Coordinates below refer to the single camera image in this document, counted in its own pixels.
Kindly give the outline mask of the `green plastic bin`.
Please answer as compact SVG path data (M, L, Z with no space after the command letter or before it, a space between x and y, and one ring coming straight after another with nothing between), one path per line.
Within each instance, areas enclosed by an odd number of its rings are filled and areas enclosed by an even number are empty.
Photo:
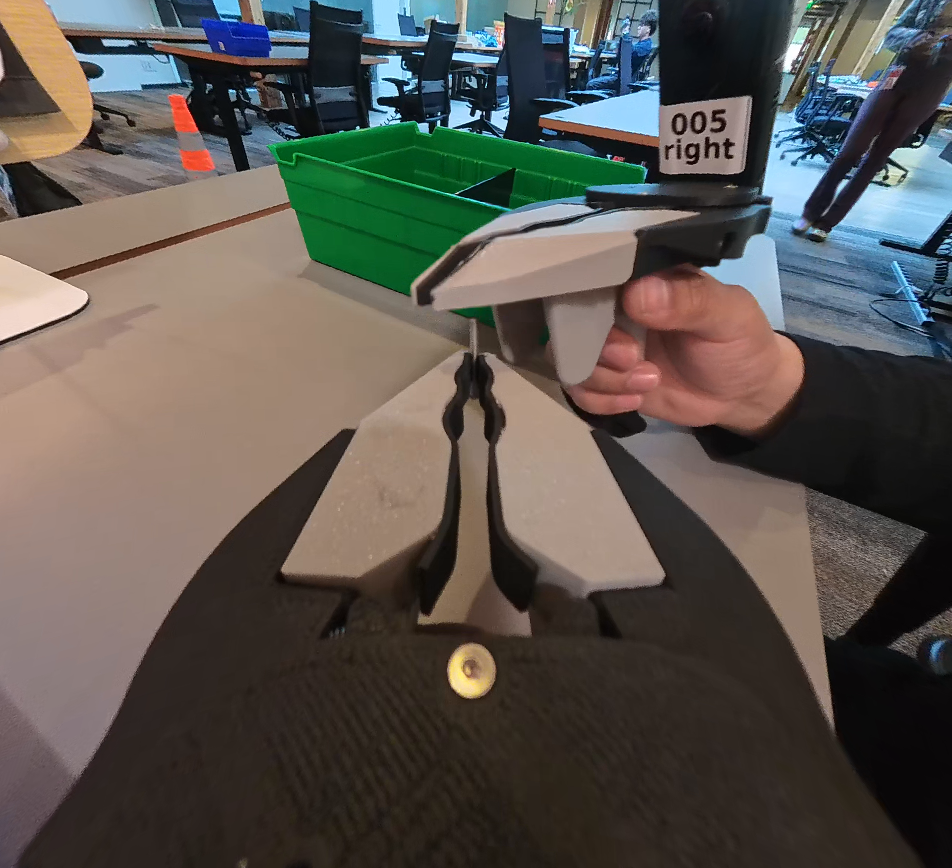
M269 147L310 258L405 295L463 237L509 210L641 184L644 166L419 124L282 141ZM510 208L456 193L516 169Z

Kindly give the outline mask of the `person's right hand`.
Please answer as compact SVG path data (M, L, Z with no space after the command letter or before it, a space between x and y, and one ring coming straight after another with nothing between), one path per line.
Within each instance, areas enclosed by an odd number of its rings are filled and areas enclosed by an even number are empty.
M629 283L621 299L645 336L611 329L591 376L565 390L580 409L757 438L797 398L803 354L745 289L684 266Z

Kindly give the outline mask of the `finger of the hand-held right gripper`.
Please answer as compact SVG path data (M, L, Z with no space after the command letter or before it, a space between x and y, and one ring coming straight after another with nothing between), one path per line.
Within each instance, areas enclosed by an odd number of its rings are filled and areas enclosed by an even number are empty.
M545 202L525 209L510 210L482 225L455 244L456 250L474 250L483 243L506 236L546 233L580 223L598 211L584 202Z
M456 310L615 288L632 277L645 231L698 215L596 211L533 231L459 243L417 278L411 298L418 306Z

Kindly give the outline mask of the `person's leg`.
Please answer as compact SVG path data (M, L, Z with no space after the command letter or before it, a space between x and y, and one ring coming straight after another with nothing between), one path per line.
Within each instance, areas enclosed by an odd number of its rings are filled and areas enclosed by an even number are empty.
M951 638L892 644L950 610L950 532L927 534L862 617L825 639L839 741L926 866L951 865Z

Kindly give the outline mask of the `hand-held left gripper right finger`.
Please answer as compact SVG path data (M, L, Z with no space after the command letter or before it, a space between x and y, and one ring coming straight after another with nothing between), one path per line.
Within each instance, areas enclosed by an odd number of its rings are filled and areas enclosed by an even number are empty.
M489 453L495 584L519 611L537 586L573 599L656 587L664 571L592 430L494 355L476 360Z

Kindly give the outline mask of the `orange traffic cone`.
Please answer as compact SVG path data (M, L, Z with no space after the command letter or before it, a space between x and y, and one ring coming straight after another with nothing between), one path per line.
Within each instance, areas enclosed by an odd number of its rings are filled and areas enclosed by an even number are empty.
M170 94L168 99L185 176L190 181L217 176L215 163L184 96Z

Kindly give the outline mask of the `wooden-edged office table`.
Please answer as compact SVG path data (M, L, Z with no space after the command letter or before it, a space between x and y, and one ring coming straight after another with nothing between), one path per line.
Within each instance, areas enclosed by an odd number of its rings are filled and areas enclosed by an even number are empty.
M539 118L541 129L635 161L657 162L660 93L645 89Z

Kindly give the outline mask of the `blue plastic bin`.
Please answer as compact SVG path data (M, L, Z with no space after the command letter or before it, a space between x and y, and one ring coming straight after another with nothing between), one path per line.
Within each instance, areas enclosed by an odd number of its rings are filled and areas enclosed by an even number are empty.
M203 17L201 27L213 53L244 58L269 58L267 27L244 21Z

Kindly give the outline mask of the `black desk frame leg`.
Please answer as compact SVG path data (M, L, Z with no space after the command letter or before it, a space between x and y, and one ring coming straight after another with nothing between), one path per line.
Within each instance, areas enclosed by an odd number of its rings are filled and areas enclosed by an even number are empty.
M933 263L933 275L925 288L917 288L899 261L891 263L896 282L893 299L905 303L917 327L933 327L938 320L951 320L951 214L947 214L921 244L884 238L880 246Z

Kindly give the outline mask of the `curved wooden panel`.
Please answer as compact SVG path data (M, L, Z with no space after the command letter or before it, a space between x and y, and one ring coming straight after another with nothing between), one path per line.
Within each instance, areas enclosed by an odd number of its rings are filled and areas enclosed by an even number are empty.
M92 117L88 80L44 0L1 0L1 163L77 148Z

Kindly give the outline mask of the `black bin divider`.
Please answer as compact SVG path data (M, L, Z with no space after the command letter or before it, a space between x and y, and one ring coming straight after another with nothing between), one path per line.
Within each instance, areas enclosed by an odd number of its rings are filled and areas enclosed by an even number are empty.
M458 191L456 196L473 203L507 210L510 208L516 174L516 169L508 169L482 182L471 184Z

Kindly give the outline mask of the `person's right forearm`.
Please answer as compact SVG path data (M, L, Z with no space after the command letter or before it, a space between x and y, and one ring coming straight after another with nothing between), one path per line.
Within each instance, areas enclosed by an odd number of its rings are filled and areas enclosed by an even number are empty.
M696 430L708 457L925 532L950 526L950 363L791 338L804 381L790 410L758 440Z

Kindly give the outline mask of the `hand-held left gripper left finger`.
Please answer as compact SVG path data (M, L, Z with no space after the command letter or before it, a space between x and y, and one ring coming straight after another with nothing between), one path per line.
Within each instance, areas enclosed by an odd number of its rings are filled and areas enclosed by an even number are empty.
M433 612L457 559L473 366L469 352L452 354L359 423L282 566L286 581Z

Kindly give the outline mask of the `white rounded flat base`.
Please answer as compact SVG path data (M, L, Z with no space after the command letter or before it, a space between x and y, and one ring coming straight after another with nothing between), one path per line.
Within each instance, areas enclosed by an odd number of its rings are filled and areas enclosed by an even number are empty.
M1 257L1 344L64 322L88 305L86 291Z

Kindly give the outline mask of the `grey desk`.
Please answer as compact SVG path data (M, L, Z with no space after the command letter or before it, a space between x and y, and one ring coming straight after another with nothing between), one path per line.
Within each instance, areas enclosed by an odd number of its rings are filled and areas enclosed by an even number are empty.
M188 581L466 321L308 258L276 168L2 223L84 293L2 345L2 866L89 763Z

